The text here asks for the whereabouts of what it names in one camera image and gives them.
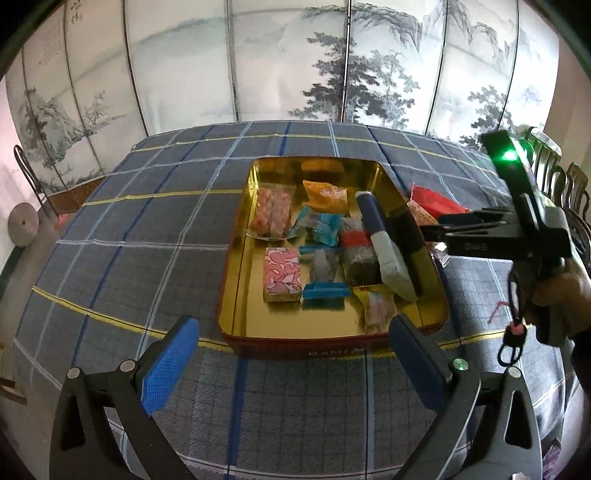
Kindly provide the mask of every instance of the metal screw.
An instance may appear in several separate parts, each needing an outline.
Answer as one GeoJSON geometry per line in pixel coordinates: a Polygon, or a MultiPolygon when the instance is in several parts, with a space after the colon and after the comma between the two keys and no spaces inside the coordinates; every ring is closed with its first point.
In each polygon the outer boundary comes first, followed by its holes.
{"type": "Polygon", "coordinates": [[[70,368],[68,370],[68,378],[76,378],[80,375],[80,369],[78,367],[70,368]]]}
{"type": "Polygon", "coordinates": [[[468,370],[468,362],[466,362],[463,358],[456,358],[453,361],[453,368],[456,370],[468,370]]]}
{"type": "Polygon", "coordinates": [[[521,370],[519,370],[517,367],[509,367],[507,371],[513,378],[519,378],[521,376],[521,370]]]}
{"type": "Polygon", "coordinates": [[[125,362],[121,363],[119,369],[122,372],[131,372],[135,368],[135,361],[134,360],[126,360],[125,362]]]}

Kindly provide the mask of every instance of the table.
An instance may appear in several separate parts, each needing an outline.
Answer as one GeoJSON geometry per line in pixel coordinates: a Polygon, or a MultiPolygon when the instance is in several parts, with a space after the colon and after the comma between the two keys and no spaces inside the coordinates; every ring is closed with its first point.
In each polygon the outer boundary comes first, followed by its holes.
{"type": "MultiPolygon", "coordinates": [[[[148,137],[80,209],[33,288],[15,340],[23,380],[54,407],[70,365],[112,369],[189,313],[200,320],[201,348],[154,418],[199,478],[390,478],[434,418],[393,355],[246,360],[217,331],[223,265],[250,164],[295,155],[379,161],[407,196],[416,182],[470,209],[510,201],[484,155],[385,128],[244,122],[148,137]]],[[[501,370],[496,352],[507,312],[488,319],[507,300],[510,267],[452,258],[445,268],[451,315],[433,337],[451,358],[501,370]]],[[[543,437],[565,411],[572,375],[560,352],[534,335],[518,366],[543,437]]],[[[108,415],[141,472],[116,413],[108,415]]]]}

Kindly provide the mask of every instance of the snack package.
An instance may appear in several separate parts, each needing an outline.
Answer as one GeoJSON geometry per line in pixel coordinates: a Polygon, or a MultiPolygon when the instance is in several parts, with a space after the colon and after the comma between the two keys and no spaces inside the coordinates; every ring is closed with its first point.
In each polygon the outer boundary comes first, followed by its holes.
{"type": "Polygon", "coordinates": [[[305,244],[300,247],[300,255],[313,255],[316,250],[332,250],[335,255],[340,254],[339,247],[327,247],[321,244],[305,244]]]}
{"type": "Polygon", "coordinates": [[[340,299],[350,297],[351,291],[342,282],[314,282],[304,287],[303,299],[340,299]]]}
{"type": "Polygon", "coordinates": [[[310,269],[310,282],[335,281],[336,269],[339,266],[339,256],[331,249],[319,249],[312,254],[312,267],[310,269]]]}
{"type": "Polygon", "coordinates": [[[385,333],[390,320],[399,314],[394,296],[385,285],[354,288],[355,296],[363,304],[365,333],[385,333]]]}
{"type": "Polygon", "coordinates": [[[418,187],[415,184],[413,184],[410,198],[423,207],[435,219],[447,213],[466,213],[470,211],[437,192],[424,187],[418,187]]]}
{"type": "Polygon", "coordinates": [[[256,190],[256,208],[246,233],[265,240],[287,238],[296,187],[261,183],[256,190]]]}
{"type": "Polygon", "coordinates": [[[363,223],[357,218],[342,218],[339,228],[345,278],[352,287],[382,283],[378,257],[363,223]]]}
{"type": "Polygon", "coordinates": [[[262,296],[265,302],[299,301],[301,278],[297,248],[268,247],[263,269],[262,296]]]}
{"type": "Polygon", "coordinates": [[[319,212],[334,215],[349,213],[347,189],[335,187],[322,181],[304,180],[303,184],[309,198],[308,202],[304,202],[304,205],[309,205],[319,212]]]}
{"type": "Polygon", "coordinates": [[[421,207],[414,200],[409,200],[407,203],[410,213],[412,213],[414,221],[418,226],[421,225],[437,225],[439,222],[435,220],[435,217],[421,207]]]}
{"type": "Polygon", "coordinates": [[[399,246],[388,235],[385,215],[378,199],[371,192],[364,191],[355,193],[355,199],[378,256],[382,282],[405,300],[417,301],[408,267],[399,246]]]}
{"type": "Polygon", "coordinates": [[[315,212],[306,205],[297,216],[292,231],[305,228],[309,240],[333,247],[337,244],[341,218],[342,215],[315,212]]]}

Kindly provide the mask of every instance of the human hand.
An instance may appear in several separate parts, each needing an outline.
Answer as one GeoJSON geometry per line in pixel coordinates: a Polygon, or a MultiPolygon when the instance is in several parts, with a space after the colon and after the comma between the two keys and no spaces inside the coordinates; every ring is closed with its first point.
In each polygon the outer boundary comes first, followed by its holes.
{"type": "MultiPolygon", "coordinates": [[[[576,251],[573,258],[566,259],[563,273],[535,285],[531,302],[540,307],[559,305],[565,314],[568,337],[591,327],[591,279],[576,251]]],[[[538,323],[532,309],[525,313],[525,322],[538,323]]]]}

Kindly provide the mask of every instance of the pink patterned package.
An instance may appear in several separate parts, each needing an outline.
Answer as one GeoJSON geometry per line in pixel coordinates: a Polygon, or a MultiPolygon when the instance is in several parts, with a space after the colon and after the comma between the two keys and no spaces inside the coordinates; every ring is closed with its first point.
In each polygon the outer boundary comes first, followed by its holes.
{"type": "Polygon", "coordinates": [[[298,301],[301,297],[300,259],[297,248],[267,248],[263,262],[265,301],[298,301]]]}

